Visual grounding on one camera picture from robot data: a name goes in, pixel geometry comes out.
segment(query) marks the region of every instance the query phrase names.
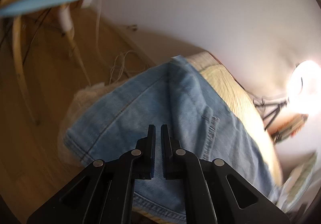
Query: chair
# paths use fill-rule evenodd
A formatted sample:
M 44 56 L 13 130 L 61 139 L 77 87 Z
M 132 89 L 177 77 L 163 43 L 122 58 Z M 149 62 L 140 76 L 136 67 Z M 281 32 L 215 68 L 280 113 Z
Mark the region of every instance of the chair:
M 77 1 L 77 0 L 16 0 L 0 8 L 0 17 L 13 18 L 12 51 L 13 51 L 13 59 L 14 59 L 16 76 L 20 87 L 20 91 L 22 93 L 22 97 L 25 101 L 30 117 L 32 121 L 36 124 L 39 123 L 39 118 L 32 106 L 27 83 L 26 83 L 26 78 L 23 72 L 23 58 L 21 55 L 21 42 L 20 42 L 21 16 L 24 14 L 39 11 L 41 9 L 60 6 L 58 15 L 59 15 L 60 24 L 62 26 L 62 30 L 66 34 L 67 40 L 71 47 L 69 55 L 70 57 L 74 56 L 76 63 L 81 67 L 87 79 L 88 85 L 90 85 L 90 79 L 87 75 L 86 69 L 82 62 L 77 44 L 73 38 L 74 28 L 73 28 L 73 22 L 70 16 L 70 9 L 69 9 L 69 3 L 73 1 Z

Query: silver screw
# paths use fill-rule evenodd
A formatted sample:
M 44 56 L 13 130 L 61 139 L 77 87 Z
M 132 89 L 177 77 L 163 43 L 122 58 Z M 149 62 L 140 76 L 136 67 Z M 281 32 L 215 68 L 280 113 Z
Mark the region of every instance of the silver screw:
M 177 155 L 183 156 L 183 155 L 185 155 L 185 153 L 186 153 L 186 151 L 184 151 L 183 149 L 176 150 Z
M 221 166 L 224 165 L 224 161 L 221 160 L 221 159 L 216 159 L 216 160 L 214 161 L 214 164 L 215 164 L 216 166 L 221 167 Z
M 95 160 L 93 164 L 95 167 L 100 167 L 104 164 L 104 162 L 102 160 Z
M 141 154 L 142 154 L 142 152 L 140 150 L 132 150 L 132 155 L 134 155 L 134 156 L 138 156 Z

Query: wooden floor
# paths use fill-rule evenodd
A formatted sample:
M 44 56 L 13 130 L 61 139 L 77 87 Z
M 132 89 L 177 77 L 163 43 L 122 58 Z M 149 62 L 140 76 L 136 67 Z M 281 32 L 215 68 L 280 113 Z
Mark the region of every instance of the wooden floor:
M 55 23 L 54 13 L 45 23 Z M 89 9 L 75 8 L 72 17 L 75 40 L 91 83 L 108 82 L 110 69 L 99 61 L 95 51 L 96 15 Z M 36 25 L 30 18 L 23 20 L 28 43 Z M 130 49 L 103 20 L 99 47 L 109 65 L 120 52 Z M 42 26 L 27 56 L 24 71 L 31 100 L 40 115 L 38 126 L 32 124 L 24 105 L 9 46 L 4 45 L 0 51 L 0 194 L 22 223 L 81 171 L 57 157 L 59 123 L 73 95 L 87 85 L 81 69 L 70 61 L 68 50 L 66 38 Z M 130 56 L 126 67 L 141 70 L 144 65 Z

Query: bright light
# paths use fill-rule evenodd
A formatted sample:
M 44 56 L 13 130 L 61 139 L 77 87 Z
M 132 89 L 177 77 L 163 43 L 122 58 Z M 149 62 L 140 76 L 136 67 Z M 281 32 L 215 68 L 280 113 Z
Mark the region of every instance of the bright light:
M 316 114 L 321 109 L 321 68 L 314 61 L 304 61 L 295 68 L 288 98 L 288 107 L 295 112 Z

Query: white cable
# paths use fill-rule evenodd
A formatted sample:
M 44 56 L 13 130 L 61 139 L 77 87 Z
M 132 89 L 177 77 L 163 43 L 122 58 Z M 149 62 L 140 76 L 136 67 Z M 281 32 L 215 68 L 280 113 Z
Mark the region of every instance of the white cable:
M 129 53 L 133 53 L 135 55 L 138 56 L 139 59 L 142 60 L 142 62 L 145 64 L 145 67 L 143 70 L 140 70 L 140 71 L 128 71 L 130 73 L 140 73 L 142 71 L 145 71 L 146 68 L 148 67 L 148 65 L 146 64 L 146 62 L 140 57 L 140 55 L 135 52 L 134 50 L 129 50 L 127 51 L 126 53 L 120 53 L 119 55 L 116 56 L 115 60 L 114 60 L 114 65 L 112 67 L 110 67 L 107 62 L 104 60 L 104 58 L 102 57 L 102 54 L 99 50 L 99 45 L 98 45 L 98 41 L 99 41 L 99 23 L 100 23 L 100 17 L 101 17 L 101 14 L 102 14 L 102 0 L 98 0 L 98 5 L 97 5 L 97 19 L 96 19 L 96 52 L 97 52 L 97 55 L 100 59 L 100 61 L 106 65 L 107 67 L 110 68 L 110 78 L 109 78 L 109 84 L 111 84 L 113 82 L 113 74 L 114 74 L 114 71 L 116 69 L 119 69 L 119 73 L 118 73 L 118 77 L 117 79 L 114 81 L 114 83 L 118 82 L 120 80 L 120 78 L 122 77 L 123 73 L 124 73 L 124 70 L 125 70 L 125 59 L 126 59 L 126 56 L 129 54 Z M 116 61 L 119 57 L 122 57 L 122 63 L 121 63 L 121 66 L 117 66 L 116 65 Z

